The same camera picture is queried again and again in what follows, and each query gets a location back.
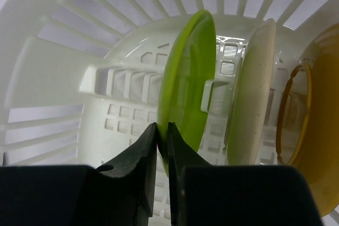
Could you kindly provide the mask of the lime green plate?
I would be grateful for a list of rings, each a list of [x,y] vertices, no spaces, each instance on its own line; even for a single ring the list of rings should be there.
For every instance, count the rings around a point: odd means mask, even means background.
[[[168,172],[166,134],[175,123],[183,140],[198,151],[208,114],[201,111],[205,82],[215,77],[216,29],[212,14],[199,10],[180,31],[168,56],[160,86],[158,150]]]

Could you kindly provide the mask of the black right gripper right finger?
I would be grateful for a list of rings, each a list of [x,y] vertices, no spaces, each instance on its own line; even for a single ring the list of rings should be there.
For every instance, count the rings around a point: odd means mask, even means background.
[[[167,160],[171,225],[191,225],[200,202],[198,176],[212,164],[203,159],[183,139],[175,123],[167,129]]]

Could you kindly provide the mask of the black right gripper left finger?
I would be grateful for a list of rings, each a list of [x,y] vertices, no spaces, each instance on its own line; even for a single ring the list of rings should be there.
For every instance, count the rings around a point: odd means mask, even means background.
[[[104,187],[105,225],[147,225],[153,216],[157,125],[151,123],[131,146],[96,171],[110,180]]]

